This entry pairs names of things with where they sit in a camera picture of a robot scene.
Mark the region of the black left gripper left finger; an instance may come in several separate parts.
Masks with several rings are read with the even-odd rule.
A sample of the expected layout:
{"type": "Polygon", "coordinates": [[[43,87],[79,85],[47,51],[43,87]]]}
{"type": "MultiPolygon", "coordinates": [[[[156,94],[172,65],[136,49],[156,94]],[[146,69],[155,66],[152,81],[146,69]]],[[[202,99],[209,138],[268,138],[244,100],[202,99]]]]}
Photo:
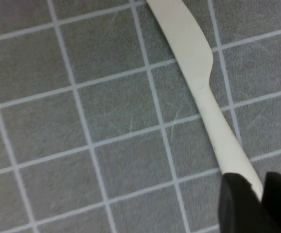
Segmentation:
{"type": "Polygon", "coordinates": [[[251,184],[237,173],[222,176],[218,219],[222,233],[281,233],[251,184]]]}

